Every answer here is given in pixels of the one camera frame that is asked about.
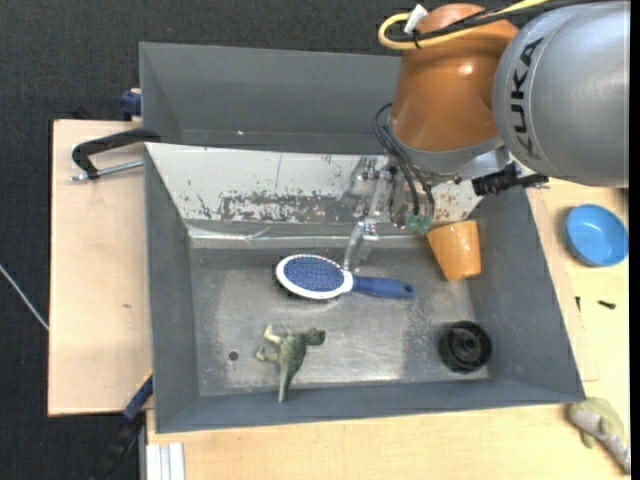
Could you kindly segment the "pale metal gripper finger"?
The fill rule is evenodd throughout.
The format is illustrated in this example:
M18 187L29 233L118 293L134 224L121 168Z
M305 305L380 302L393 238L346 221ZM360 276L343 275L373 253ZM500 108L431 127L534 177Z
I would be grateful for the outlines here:
M373 219L359 220L350 233L344 252L342 268L345 271L350 271L361 245L365 242L377 242L378 240L377 222Z
M373 197L380 177L378 156L363 155L357 162L349 178L349 186L342 198L346 201L362 201Z

